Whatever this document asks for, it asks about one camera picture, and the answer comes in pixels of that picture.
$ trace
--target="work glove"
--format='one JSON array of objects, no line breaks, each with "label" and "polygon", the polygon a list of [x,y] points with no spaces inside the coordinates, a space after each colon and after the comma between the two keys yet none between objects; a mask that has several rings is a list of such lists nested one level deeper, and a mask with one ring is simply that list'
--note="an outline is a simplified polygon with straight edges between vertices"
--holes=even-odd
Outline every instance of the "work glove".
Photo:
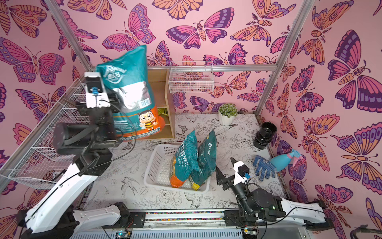
[{"label": "work glove", "polygon": [[260,182],[264,180],[264,177],[266,179],[269,179],[270,176],[272,176],[272,178],[275,177],[276,167],[263,157],[256,155],[253,160],[253,166],[256,167],[255,175],[259,177]]}]

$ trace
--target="white wire basket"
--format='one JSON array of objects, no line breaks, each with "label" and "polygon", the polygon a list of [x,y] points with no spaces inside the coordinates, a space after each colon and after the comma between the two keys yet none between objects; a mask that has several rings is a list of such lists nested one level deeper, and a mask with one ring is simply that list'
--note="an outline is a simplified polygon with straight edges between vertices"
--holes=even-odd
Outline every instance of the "white wire basket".
[{"label": "white wire basket", "polygon": [[201,62],[198,66],[186,65],[186,61],[174,61],[170,66],[168,86],[170,93],[210,93],[214,92],[213,62]]},{"label": "white wire basket", "polygon": [[189,179],[180,188],[174,188],[170,184],[170,168],[172,159],[178,150],[179,145],[159,144],[155,146],[151,154],[146,172],[143,178],[143,183],[149,187],[159,189],[174,190],[179,192],[203,194],[208,192],[210,188],[211,177],[207,182],[200,186],[198,191],[192,189]]},{"label": "white wire basket", "polygon": [[[85,102],[84,84],[77,87],[69,99]],[[89,124],[89,118],[81,116],[71,104],[61,105],[63,108],[34,142],[33,146],[14,168],[9,169],[11,171],[8,175],[9,179],[34,189],[51,189],[62,176],[60,173],[72,163],[74,155],[60,155],[53,148],[54,127],[59,122]]]}]

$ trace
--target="floral print floor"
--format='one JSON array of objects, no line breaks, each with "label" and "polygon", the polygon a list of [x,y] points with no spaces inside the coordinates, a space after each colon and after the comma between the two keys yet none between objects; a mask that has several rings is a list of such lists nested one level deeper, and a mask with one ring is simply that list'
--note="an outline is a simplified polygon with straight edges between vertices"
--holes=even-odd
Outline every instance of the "floral print floor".
[{"label": "floral print floor", "polygon": [[[230,162],[233,157],[242,160],[251,169],[251,182],[259,184],[273,195],[284,197],[279,179],[270,178],[259,182],[254,175],[252,162],[255,155],[270,159],[267,150],[254,152],[252,140],[259,126],[254,114],[238,114],[229,126],[222,126],[217,114],[176,115],[175,140],[138,140],[135,148],[123,159],[111,163],[109,168],[97,178],[88,194],[84,209],[106,207],[115,202],[124,202],[130,210],[137,209],[196,209],[196,208],[235,208],[235,196],[231,190],[223,191],[216,185],[213,173],[210,189],[205,194],[184,193],[147,187],[143,183],[147,163],[155,145],[160,143],[180,144],[192,130],[196,131],[198,141],[204,140],[215,129],[217,136],[216,164],[226,177],[233,175]],[[123,155],[132,147],[131,142],[124,142],[112,149],[114,157]]]}]

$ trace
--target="blue connector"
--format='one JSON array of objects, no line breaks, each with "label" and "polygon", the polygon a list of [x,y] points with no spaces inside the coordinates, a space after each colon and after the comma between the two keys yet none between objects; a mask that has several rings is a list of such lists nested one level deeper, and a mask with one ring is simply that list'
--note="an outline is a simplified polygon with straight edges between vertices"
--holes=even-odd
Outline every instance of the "blue connector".
[{"label": "blue connector", "polygon": [[93,87],[92,88],[92,92],[93,92],[93,96],[97,96],[98,95],[98,88],[97,87]]}]

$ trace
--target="bag of cat litter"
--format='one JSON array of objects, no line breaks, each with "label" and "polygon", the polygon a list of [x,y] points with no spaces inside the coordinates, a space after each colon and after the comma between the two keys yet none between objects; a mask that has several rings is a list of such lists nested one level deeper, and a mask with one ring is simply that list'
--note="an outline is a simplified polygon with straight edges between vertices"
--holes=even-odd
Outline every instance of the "bag of cat litter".
[{"label": "bag of cat litter", "polygon": [[189,177],[192,188],[198,190],[201,185],[206,183],[207,179],[215,171],[216,168],[216,135],[215,131],[204,139],[197,148],[197,163],[199,171],[193,170]]},{"label": "bag of cat litter", "polygon": [[165,121],[158,115],[154,94],[147,80],[146,46],[139,46],[126,54],[97,65],[106,88],[117,93],[122,106],[113,114],[115,128],[122,131],[121,139],[130,141],[147,138],[160,132]]},{"label": "bag of cat litter", "polygon": [[197,140],[195,131],[192,131],[187,135],[171,161],[171,186],[176,188],[182,186],[193,170],[199,170],[197,164]]}]

